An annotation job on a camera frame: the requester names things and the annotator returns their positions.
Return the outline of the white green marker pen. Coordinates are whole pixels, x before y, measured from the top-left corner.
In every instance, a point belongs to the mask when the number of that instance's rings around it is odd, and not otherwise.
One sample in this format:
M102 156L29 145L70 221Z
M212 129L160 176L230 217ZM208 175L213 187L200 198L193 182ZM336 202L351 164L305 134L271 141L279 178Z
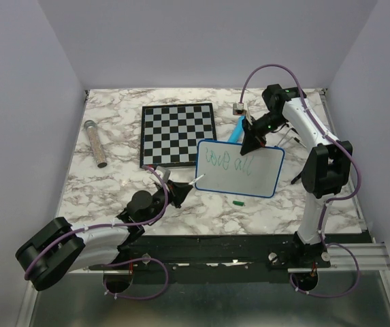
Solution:
M203 177L205 176L205 174L202 174L198 177L196 177L195 179L193 179L191 182L189 182L189 185L194 185L197 181L199 181L200 179L202 179Z

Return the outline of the blue framed whiteboard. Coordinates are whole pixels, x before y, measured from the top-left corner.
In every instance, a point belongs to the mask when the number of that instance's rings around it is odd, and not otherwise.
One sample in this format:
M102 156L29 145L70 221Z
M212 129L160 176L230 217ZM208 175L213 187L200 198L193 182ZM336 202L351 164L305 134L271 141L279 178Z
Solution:
M201 140L197 145L195 183L200 191L271 198L276 192L285 151L264 147L241 156L241 144Z

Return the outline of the green marker cap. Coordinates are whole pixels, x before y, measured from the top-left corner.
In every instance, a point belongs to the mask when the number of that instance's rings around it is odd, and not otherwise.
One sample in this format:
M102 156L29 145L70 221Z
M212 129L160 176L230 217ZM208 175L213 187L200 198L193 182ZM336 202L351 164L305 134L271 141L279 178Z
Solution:
M236 201L236 200L234 200L232 203L233 203L234 205L236 205L236 206L244 206L244 205L245 205L244 202Z

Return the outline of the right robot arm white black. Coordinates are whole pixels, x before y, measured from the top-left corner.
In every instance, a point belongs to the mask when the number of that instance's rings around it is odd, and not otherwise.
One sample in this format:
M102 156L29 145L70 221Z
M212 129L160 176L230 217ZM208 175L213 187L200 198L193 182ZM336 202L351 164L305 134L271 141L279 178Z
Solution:
M285 123L291 124L308 150L301 171L301 182L307 192L304 217L297 230L301 244L290 250L294 265L307 266L314 259L310 245L322 242L324 216L329 199L340 193L348 183L353 148L348 141L339 141L310 107L306 95L297 87L284 89L278 84L262 93L267 113L255 119L247 115L242 122L244 138L241 155L247 155L266 145L266 136Z

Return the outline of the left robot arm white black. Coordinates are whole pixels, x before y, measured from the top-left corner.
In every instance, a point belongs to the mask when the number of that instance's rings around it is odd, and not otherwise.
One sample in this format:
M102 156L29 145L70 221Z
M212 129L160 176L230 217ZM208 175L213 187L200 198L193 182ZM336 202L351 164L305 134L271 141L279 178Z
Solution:
M64 217L50 221L15 253L25 279L43 291L73 270L98 265L122 268L128 259L122 247L142 236L147 225L160 220L169 205L180 208L193 189L193 183L169 180L165 185L156 185L154 194L135 192L109 223L81 227Z

